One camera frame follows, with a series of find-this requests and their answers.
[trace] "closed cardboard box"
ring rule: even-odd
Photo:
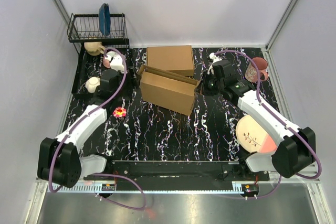
[[[191,46],[147,47],[147,66],[183,76],[194,76]]]
[[[157,106],[191,115],[198,81],[169,71],[142,65],[140,89],[142,100]]]

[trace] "pink cup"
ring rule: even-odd
[[[266,72],[266,68],[268,66],[267,61],[261,57],[253,58],[252,61],[257,65],[260,71],[260,80],[266,81],[268,79],[268,73]],[[257,70],[255,69],[255,67],[252,66],[251,63],[247,67],[247,70],[245,72],[245,78],[250,82],[258,81]]]

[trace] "dish rack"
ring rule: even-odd
[[[126,56],[128,65],[132,62],[129,60],[130,41],[127,37],[125,14],[110,14],[111,29],[106,36],[99,30],[98,14],[71,14],[68,24],[68,39],[71,43],[80,43],[78,52],[78,64],[72,85],[72,95],[75,99],[89,99],[93,96],[83,89],[83,84],[88,79],[88,66],[97,64],[99,56],[91,56],[86,53],[84,48],[85,42],[102,42],[105,47],[118,48]]]

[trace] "gray floor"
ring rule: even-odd
[[[260,194],[269,189],[262,185]],[[47,194],[38,223],[318,223],[302,184],[282,184],[272,196],[249,201],[221,195],[146,196],[148,209],[138,212],[100,202],[91,194]],[[111,197],[132,206],[142,202],[140,195]]]

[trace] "black marble table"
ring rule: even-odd
[[[224,48],[244,52],[251,58],[263,57],[260,48]],[[209,66],[208,55],[223,48],[193,48],[195,75],[199,80]],[[146,49],[132,48],[130,57],[136,70],[146,63]],[[244,78],[248,62],[232,53],[221,55],[233,63]],[[100,76],[102,59],[95,57],[86,65],[86,78]],[[82,82],[80,90],[84,92]],[[261,84],[261,95],[274,108],[277,101],[271,79]],[[84,100],[72,99],[65,129],[84,111]],[[81,155],[102,153],[115,160],[130,161],[231,161],[238,159],[239,144],[235,127],[245,114],[220,95],[197,95],[191,116],[181,115],[142,101],[140,89],[133,91],[129,102],[124,102],[127,116],[111,116],[85,142]]]

